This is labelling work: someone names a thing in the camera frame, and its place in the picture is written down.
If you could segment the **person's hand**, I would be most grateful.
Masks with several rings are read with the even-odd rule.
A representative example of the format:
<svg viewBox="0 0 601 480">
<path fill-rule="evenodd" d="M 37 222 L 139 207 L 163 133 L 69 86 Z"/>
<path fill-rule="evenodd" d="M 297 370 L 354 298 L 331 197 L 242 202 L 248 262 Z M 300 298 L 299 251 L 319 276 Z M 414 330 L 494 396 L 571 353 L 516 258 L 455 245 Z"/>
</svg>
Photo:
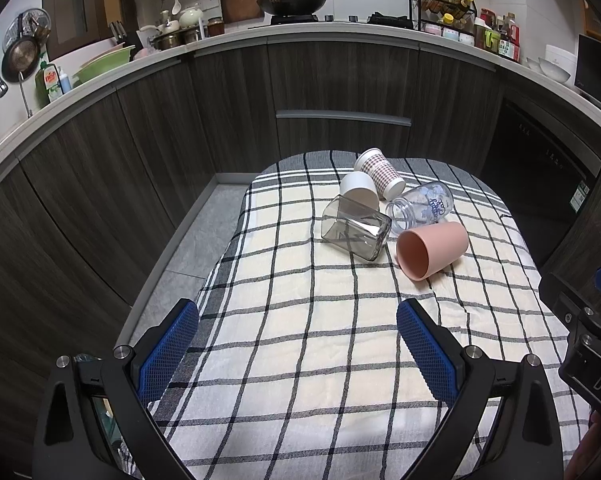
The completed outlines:
<svg viewBox="0 0 601 480">
<path fill-rule="evenodd" d="M 589 429 L 565 470 L 565 479 L 601 479 L 601 415 L 593 411 Z"/>
</svg>

